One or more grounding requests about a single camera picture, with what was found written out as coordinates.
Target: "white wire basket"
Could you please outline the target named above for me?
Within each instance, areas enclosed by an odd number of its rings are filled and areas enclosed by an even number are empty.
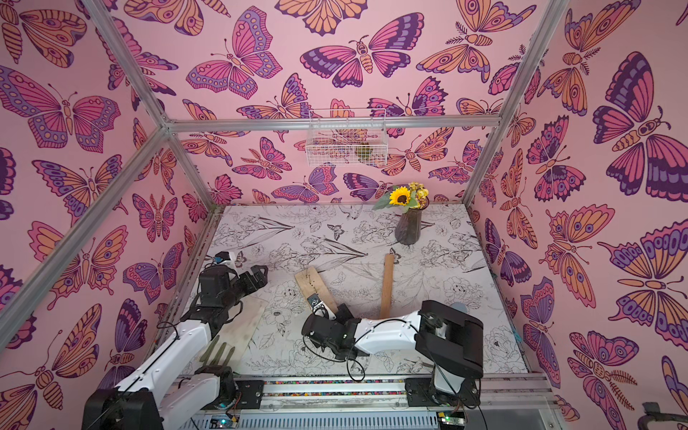
[[[308,165],[320,166],[329,162],[335,166],[386,166],[389,141],[384,109],[381,109],[380,116],[353,118],[354,111],[369,114],[369,109],[349,108],[352,116],[338,118],[336,124],[332,122],[333,111],[341,112],[339,109],[311,109],[308,113],[310,125],[305,143]],[[319,117],[324,116],[320,112],[326,112],[329,118]]]

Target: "wooden board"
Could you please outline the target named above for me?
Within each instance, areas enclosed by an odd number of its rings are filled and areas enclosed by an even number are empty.
[[[318,271],[315,270],[315,267],[311,266],[302,272],[296,273],[294,278],[296,278],[297,284],[299,284],[304,299],[307,299],[313,294],[318,294],[320,300],[322,300],[331,311],[334,313],[339,311],[337,302],[334,301],[334,297],[332,297],[332,294],[327,289],[323,279],[318,275]]]

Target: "sunflower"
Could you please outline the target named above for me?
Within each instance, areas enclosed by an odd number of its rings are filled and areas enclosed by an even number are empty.
[[[411,191],[405,186],[400,186],[389,195],[389,204],[406,206],[411,199]]]

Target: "butterfly wallpaper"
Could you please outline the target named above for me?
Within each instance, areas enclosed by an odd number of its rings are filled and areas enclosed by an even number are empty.
[[[674,114],[688,90],[667,54],[685,51],[684,9],[571,3],[471,205],[571,429],[635,428],[647,401],[688,410],[688,127]],[[526,282],[505,273],[510,252]]]

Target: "vase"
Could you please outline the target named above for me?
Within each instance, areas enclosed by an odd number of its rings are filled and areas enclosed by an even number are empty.
[[[424,209],[409,209],[401,214],[394,229],[394,237],[400,244],[413,245],[420,239],[420,218]]]

